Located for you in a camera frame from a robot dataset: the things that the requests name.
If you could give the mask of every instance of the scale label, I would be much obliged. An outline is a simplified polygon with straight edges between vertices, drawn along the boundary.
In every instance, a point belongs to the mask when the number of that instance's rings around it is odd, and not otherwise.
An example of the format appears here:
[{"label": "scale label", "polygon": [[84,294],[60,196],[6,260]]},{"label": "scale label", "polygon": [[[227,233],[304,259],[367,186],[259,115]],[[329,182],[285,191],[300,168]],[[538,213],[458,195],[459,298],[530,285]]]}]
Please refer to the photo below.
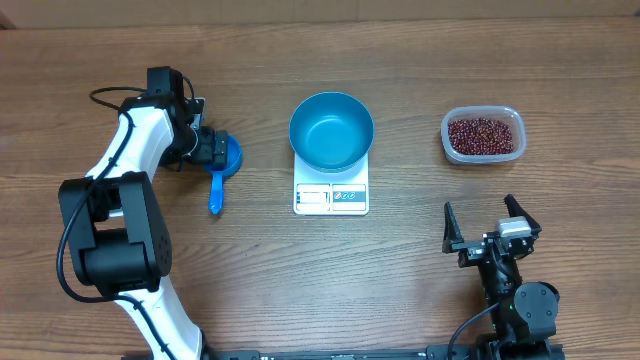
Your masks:
[{"label": "scale label", "polygon": [[364,184],[333,185],[333,210],[363,211],[367,208],[367,187]]},{"label": "scale label", "polygon": [[298,211],[317,212],[331,210],[331,186],[328,184],[300,184],[296,192]]}]

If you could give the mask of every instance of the red beans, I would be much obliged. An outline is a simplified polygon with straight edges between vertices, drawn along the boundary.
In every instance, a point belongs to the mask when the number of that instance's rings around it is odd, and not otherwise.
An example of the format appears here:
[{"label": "red beans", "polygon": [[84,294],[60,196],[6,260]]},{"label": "red beans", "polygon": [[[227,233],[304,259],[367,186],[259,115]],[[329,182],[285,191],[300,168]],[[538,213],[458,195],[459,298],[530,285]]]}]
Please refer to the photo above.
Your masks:
[{"label": "red beans", "polygon": [[464,155],[498,155],[513,152],[509,127],[498,120],[462,119],[449,123],[449,141]]}]

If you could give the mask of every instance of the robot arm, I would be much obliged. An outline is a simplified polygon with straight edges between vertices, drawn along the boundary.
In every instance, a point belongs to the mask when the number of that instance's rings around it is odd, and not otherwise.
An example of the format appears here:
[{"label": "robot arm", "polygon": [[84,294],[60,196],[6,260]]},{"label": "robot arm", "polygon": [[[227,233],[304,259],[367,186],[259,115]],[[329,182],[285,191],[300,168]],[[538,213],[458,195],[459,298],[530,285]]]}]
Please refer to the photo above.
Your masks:
[{"label": "robot arm", "polygon": [[[444,253],[458,253],[458,266],[477,266],[495,334],[478,337],[475,347],[454,347],[457,331],[448,346],[429,346],[434,358],[564,359],[562,345],[551,345],[556,334],[560,294],[551,284],[522,282],[516,260],[533,253],[542,227],[518,204],[513,195],[504,198],[509,218],[500,219],[495,231],[482,240],[465,241],[449,203],[444,206]],[[473,322],[461,326],[464,329]]]},{"label": "robot arm", "polygon": [[[208,356],[204,336],[169,279],[170,237],[151,180],[158,165],[178,161],[222,168],[227,142],[226,132],[200,126],[205,100],[186,99],[182,81],[182,74],[168,67],[149,69],[147,92],[125,99],[118,131],[102,159],[86,177],[63,182],[58,197],[69,224],[79,199],[94,185],[69,230],[69,250],[80,282],[95,286],[129,313],[153,359],[201,360]],[[124,141],[116,165],[100,180]],[[125,228],[96,229],[95,223],[116,216],[124,217]]]}]

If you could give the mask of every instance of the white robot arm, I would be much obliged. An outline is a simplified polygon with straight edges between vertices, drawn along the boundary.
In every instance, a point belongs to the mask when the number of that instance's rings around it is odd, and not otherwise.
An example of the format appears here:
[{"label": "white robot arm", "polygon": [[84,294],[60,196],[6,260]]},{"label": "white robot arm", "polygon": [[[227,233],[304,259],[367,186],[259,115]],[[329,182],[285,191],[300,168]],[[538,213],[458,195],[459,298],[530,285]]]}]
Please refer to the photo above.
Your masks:
[{"label": "white robot arm", "polygon": [[[151,180],[159,164],[184,160],[224,167],[227,134],[200,126],[205,101],[193,93],[191,99],[184,97],[179,72],[149,69],[147,85],[145,94],[127,98],[118,109],[118,131],[98,164],[85,178],[62,184],[60,208],[70,227],[76,276],[131,316],[151,347],[152,359],[204,360],[204,336],[187,316],[169,278],[171,244]],[[124,216],[126,228],[96,230],[94,223],[117,216]],[[66,281],[63,288],[72,291]]]}]

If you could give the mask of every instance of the wire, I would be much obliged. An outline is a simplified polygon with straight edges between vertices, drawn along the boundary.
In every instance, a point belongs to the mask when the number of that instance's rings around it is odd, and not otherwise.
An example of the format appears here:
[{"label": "wire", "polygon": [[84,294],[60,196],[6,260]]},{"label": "wire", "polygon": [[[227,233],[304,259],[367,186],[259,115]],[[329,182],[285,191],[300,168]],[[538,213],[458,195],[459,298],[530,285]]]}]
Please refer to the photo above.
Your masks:
[{"label": "wire", "polygon": [[184,81],[187,82],[187,85],[189,85],[189,89],[191,89],[191,102],[193,102],[193,106],[196,106],[196,95],[195,95],[195,92],[193,91],[193,85],[191,85],[191,80],[189,80],[189,78],[184,75],[182,75],[182,78],[184,79]]},{"label": "wire", "polygon": [[497,355],[497,354],[499,354],[499,353],[500,353],[500,349],[502,349],[502,346],[504,346],[504,345],[505,345],[506,343],[508,343],[508,342],[509,342],[509,340],[508,340],[508,339],[502,339],[502,340],[500,340],[500,341],[496,344],[495,348],[493,349],[493,353],[494,353],[494,354],[496,354],[496,355]]},{"label": "wire", "polygon": [[74,299],[76,301],[79,301],[79,302],[82,302],[82,303],[89,303],[89,304],[93,303],[93,304],[95,304],[95,303],[103,303],[103,302],[108,302],[108,301],[120,300],[120,301],[126,301],[128,303],[131,303],[133,305],[133,309],[134,310],[140,311],[140,314],[142,315],[142,318],[144,319],[144,321],[147,323],[147,326],[149,327],[149,330],[151,331],[151,334],[153,335],[154,339],[158,342],[158,345],[160,346],[160,350],[163,353],[167,354],[167,357],[169,357],[170,360],[177,360],[176,357],[171,352],[171,350],[169,350],[169,348],[167,347],[167,344],[165,344],[162,341],[162,338],[160,337],[160,334],[158,333],[158,330],[156,329],[155,325],[153,324],[153,321],[151,320],[151,317],[147,313],[146,309],[142,306],[142,303],[140,301],[138,301],[138,300],[136,300],[136,299],[134,299],[132,297],[129,297],[129,296],[124,296],[124,295],[114,295],[114,296],[111,296],[111,297],[86,297],[86,296],[82,296],[82,295],[76,293],[75,291],[73,291],[73,289],[71,289],[71,287],[67,283],[67,280],[66,280],[66,278],[64,276],[64,249],[65,249],[65,247],[67,245],[67,242],[69,240],[69,235],[71,234],[71,229],[73,229],[73,225],[76,223],[78,215],[80,214],[80,210],[82,209],[83,206],[85,206],[87,199],[89,198],[89,196],[91,195],[93,190],[96,188],[97,184],[99,184],[100,181],[102,181],[102,179],[104,179],[105,176],[107,176],[109,174],[109,172],[116,166],[116,162],[120,158],[120,155],[124,151],[124,148],[127,146],[127,143],[129,142],[129,139],[131,138],[131,134],[133,133],[133,128],[134,128],[133,119],[131,118],[131,115],[129,115],[128,112],[122,111],[122,109],[117,105],[111,104],[109,102],[106,102],[104,100],[100,100],[100,99],[95,97],[96,94],[109,92],[109,91],[119,91],[119,90],[131,90],[131,91],[140,91],[140,92],[146,92],[147,91],[146,89],[140,89],[140,88],[134,88],[134,87],[128,87],[128,86],[116,86],[116,87],[107,87],[107,88],[97,89],[97,90],[94,90],[91,93],[89,93],[89,97],[94,102],[96,102],[96,103],[98,103],[98,104],[100,104],[102,106],[106,106],[108,108],[117,110],[118,114],[124,115],[128,120],[129,126],[127,127],[127,132],[125,133],[124,139],[122,139],[122,142],[118,146],[118,149],[116,149],[116,151],[113,154],[113,156],[109,159],[109,163],[104,168],[104,170],[102,170],[102,172],[100,172],[100,174],[98,176],[96,176],[96,178],[93,180],[93,182],[91,182],[91,184],[82,193],[82,195],[80,196],[80,199],[78,200],[78,204],[76,205],[76,207],[74,208],[73,212],[71,213],[71,217],[69,218],[69,221],[65,224],[64,231],[62,232],[62,236],[60,237],[60,245],[58,246],[58,254],[57,254],[57,257],[56,257],[56,272],[57,272],[57,275],[58,275],[58,281],[60,282],[60,286],[62,287],[64,292],[67,295],[69,295],[69,297],[71,297],[72,299]]},{"label": "wire", "polygon": [[460,336],[460,333],[462,333],[462,331],[464,329],[466,329],[467,326],[473,324],[474,321],[480,319],[481,317],[483,317],[487,313],[491,312],[493,309],[497,308],[498,305],[500,305],[500,303],[495,303],[495,304],[489,306],[488,308],[486,308],[486,309],[482,310],[481,312],[477,313],[476,315],[474,315],[471,319],[465,321],[464,324],[460,325],[458,330],[456,330],[456,332],[453,333],[453,336],[451,337],[451,340],[449,340],[449,346],[447,347],[447,358],[449,360],[453,360],[453,344],[456,342],[456,339],[458,339],[458,336]]},{"label": "wire", "polygon": [[493,264],[496,266],[496,269],[498,269],[498,271],[500,271],[504,276],[508,277],[509,280],[513,281],[514,288],[518,286],[519,281],[509,270],[507,270],[507,268],[504,267],[501,262],[498,261],[496,252],[493,249],[490,249],[489,251],[491,252],[491,259],[493,260]]}]

